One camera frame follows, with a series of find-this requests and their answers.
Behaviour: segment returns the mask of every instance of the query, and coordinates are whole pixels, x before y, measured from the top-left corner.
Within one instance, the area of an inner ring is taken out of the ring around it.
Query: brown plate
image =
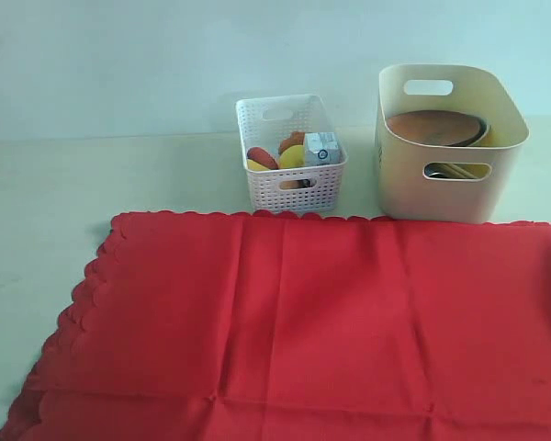
[[[388,118],[389,129],[411,142],[465,147],[484,134],[486,125],[472,115],[447,110],[418,110]]]

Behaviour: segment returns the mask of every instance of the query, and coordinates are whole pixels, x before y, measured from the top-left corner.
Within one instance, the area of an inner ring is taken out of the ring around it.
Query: basket handle hole
[[[427,179],[456,179],[481,181],[492,171],[489,164],[430,163],[424,166]]]
[[[409,80],[404,85],[406,95],[447,96],[453,92],[453,83],[449,80]]]
[[[300,179],[298,181],[282,181],[279,187],[282,190],[299,190],[316,186],[316,179]]]
[[[294,112],[285,107],[273,107],[267,109],[264,114],[263,118],[266,121],[279,121],[282,119],[291,119],[294,116]]]

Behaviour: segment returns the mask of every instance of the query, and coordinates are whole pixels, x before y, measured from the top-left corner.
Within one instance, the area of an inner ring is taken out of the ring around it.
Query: red tablecloth
[[[549,225],[112,227],[0,440],[551,440]]]

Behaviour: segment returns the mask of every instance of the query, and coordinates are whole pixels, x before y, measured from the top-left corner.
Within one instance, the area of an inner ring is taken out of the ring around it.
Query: table surface
[[[528,123],[491,221],[551,222],[551,117]],[[338,133],[350,161],[329,214],[382,214],[373,129]],[[0,143],[0,425],[110,219],[160,209],[251,210],[238,135]]]

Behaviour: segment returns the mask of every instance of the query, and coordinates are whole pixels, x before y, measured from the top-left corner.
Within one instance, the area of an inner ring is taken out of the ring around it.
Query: light blue wall
[[[0,140],[234,130],[241,96],[373,121],[395,62],[485,67],[551,114],[551,1],[0,0]]]

